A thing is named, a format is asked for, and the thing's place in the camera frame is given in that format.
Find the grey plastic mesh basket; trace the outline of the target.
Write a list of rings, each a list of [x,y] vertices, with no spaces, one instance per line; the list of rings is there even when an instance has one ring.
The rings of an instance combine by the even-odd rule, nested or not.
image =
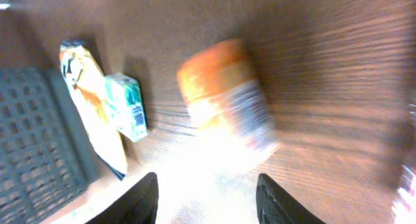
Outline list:
[[[62,75],[1,69],[1,222],[40,223],[98,178]]]

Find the orange tissue pack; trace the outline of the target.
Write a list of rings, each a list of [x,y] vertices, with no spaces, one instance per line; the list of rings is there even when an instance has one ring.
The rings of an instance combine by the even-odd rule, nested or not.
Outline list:
[[[256,153],[278,148],[276,125],[240,39],[219,42],[187,60],[177,72],[192,123]]]

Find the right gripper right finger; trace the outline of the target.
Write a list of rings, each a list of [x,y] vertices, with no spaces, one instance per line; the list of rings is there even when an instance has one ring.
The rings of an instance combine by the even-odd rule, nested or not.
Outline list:
[[[324,223],[265,173],[258,176],[255,200],[261,224]]]

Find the green tissue pack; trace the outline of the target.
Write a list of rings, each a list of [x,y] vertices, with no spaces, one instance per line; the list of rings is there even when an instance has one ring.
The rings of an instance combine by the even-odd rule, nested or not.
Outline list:
[[[132,77],[117,73],[104,77],[111,123],[132,142],[148,135],[140,85]]]

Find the red snack bag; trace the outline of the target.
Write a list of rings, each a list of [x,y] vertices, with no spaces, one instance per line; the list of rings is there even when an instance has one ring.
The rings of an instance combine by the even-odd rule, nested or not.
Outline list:
[[[400,186],[391,208],[393,224],[415,224],[415,168],[402,167]]]

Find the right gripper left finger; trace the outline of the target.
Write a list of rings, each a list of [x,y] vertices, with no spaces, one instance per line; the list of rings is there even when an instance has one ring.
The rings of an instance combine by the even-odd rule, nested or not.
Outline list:
[[[157,174],[149,172],[87,224],[155,224],[158,201]]]

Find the yellow wet wipes pack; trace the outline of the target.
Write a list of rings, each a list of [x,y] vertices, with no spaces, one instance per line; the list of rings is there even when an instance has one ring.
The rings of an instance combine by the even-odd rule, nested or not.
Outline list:
[[[60,72],[77,108],[92,147],[118,180],[127,175],[121,136],[107,114],[104,74],[82,40],[64,40],[59,51]]]

